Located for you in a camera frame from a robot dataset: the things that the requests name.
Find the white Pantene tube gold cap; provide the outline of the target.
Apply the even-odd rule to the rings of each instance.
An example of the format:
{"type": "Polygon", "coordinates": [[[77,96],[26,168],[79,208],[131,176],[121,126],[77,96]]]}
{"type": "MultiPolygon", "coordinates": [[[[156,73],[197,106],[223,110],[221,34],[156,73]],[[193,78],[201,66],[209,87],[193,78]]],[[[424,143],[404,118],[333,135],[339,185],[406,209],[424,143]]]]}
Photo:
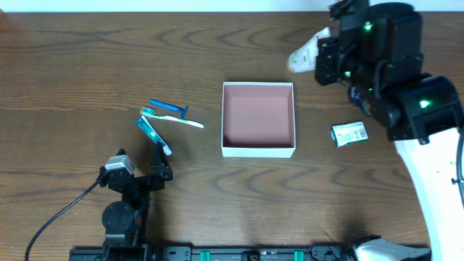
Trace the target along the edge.
{"type": "Polygon", "coordinates": [[[287,68],[292,73],[305,73],[315,70],[318,40],[331,36],[329,27],[317,32],[306,44],[294,51],[288,58],[287,68]]]}

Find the green Colgate toothpaste tube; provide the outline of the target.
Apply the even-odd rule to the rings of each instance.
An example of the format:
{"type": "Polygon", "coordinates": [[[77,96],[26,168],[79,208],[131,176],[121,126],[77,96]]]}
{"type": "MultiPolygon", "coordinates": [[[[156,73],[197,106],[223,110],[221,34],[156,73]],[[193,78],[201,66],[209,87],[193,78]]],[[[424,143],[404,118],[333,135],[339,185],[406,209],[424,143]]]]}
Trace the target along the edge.
{"type": "Polygon", "coordinates": [[[172,150],[168,146],[167,142],[164,140],[163,137],[155,130],[153,125],[147,120],[145,116],[140,116],[135,124],[155,143],[160,143],[162,145],[163,152],[170,156],[172,154],[172,150]]]}

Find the green white toothbrush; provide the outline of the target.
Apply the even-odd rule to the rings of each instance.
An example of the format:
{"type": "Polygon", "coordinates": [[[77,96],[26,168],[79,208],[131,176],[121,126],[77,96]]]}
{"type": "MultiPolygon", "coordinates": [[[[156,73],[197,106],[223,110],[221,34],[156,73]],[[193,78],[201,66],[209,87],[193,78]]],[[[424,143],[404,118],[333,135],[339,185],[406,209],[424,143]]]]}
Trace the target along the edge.
{"type": "Polygon", "coordinates": [[[148,108],[148,107],[143,107],[141,109],[140,113],[141,113],[141,115],[143,115],[145,117],[149,117],[149,118],[154,118],[154,119],[158,119],[158,120],[169,120],[169,121],[173,121],[173,122],[177,122],[177,123],[187,124],[187,125],[194,126],[194,127],[197,127],[197,128],[204,128],[203,124],[195,122],[193,120],[185,120],[185,119],[181,119],[181,118],[178,118],[178,117],[173,117],[173,116],[170,116],[170,115],[156,115],[155,110],[151,109],[151,108],[148,108]]]}

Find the green white soap box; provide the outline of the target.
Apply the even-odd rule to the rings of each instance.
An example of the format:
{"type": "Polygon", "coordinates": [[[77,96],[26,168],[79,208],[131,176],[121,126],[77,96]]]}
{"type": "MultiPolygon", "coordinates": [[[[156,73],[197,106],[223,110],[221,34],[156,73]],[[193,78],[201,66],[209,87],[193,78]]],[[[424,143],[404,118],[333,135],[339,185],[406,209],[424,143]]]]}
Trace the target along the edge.
{"type": "Polygon", "coordinates": [[[341,125],[333,125],[330,129],[331,138],[336,147],[346,146],[367,141],[368,134],[363,122],[353,122],[341,125]]]}

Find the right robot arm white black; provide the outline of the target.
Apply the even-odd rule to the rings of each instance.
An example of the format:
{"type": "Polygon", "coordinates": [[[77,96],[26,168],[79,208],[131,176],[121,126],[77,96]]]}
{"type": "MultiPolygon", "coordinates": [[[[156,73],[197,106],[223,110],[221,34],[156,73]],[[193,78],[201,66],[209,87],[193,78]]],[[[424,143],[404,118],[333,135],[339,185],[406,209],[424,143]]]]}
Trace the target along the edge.
{"type": "Polygon", "coordinates": [[[386,129],[413,181],[430,245],[370,236],[353,260],[463,258],[463,107],[453,83],[422,70],[423,18],[406,3],[363,0],[330,6],[339,34],[318,41],[315,78],[346,82],[349,100],[386,129]]]}

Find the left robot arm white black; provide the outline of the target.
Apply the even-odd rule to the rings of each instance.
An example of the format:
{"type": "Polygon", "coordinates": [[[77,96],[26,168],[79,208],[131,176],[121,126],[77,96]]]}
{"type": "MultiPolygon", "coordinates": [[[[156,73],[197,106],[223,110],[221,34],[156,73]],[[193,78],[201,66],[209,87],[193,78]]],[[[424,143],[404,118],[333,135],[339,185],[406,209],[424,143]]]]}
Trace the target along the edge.
{"type": "Polygon", "coordinates": [[[124,149],[100,167],[97,183],[121,194],[122,199],[107,206],[102,214],[105,241],[112,247],[134,247],[145,237],[153,191],[163,190],[173,171],[160,142],[150,163],[151,174],[136,177],[135,165],[124,149]]]}

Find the blue disposable razor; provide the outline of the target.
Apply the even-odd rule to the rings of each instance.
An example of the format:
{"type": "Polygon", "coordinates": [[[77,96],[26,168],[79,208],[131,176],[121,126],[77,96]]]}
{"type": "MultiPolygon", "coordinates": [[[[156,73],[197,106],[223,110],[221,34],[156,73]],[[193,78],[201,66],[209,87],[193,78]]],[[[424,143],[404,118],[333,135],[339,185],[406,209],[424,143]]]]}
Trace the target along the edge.
{"type": "Polygon", "coordinates": [[[152,104],[152,105],[154,105],[156,107],[161,107],[163,109],[168,109],[168,110],[170,110],[172,112],[178,112],[180,114],[180,116],[181,116],[181,119],[185,118],[186,113],[189,110],[188,106],[185,106],[184,108],[182,108],[182,107],[175,106],[173,104],[165,103],[163,101],[158,101],[156,99],[151,99],[149,102],[150,102],[150,104],[152,104]]]}

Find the white box pink interior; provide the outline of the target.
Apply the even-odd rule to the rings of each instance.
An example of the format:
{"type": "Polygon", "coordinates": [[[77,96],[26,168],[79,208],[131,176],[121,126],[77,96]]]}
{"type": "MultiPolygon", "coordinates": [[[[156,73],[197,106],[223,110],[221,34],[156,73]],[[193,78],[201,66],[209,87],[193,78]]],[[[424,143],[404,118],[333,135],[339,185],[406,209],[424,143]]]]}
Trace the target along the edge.
{"type": "Polygon", "coordinates": [[[288,159],[296,147],[292,83],[224,82],[224,157],[288,159]]]}

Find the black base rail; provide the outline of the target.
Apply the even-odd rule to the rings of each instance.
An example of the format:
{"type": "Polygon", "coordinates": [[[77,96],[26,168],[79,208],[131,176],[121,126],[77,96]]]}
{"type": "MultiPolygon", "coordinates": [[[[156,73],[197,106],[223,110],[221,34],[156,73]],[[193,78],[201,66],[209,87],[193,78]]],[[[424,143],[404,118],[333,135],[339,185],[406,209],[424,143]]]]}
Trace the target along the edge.
{"type": "Polygon", "coordinates": [[[362,256],[352,247],[316,244],[303,248],[191,248],[189,246],[158,247],[102,246],[76,247],[70,250],[71,261],[326,261],[326,260],[380,260],[380,257],[362,256]]]}

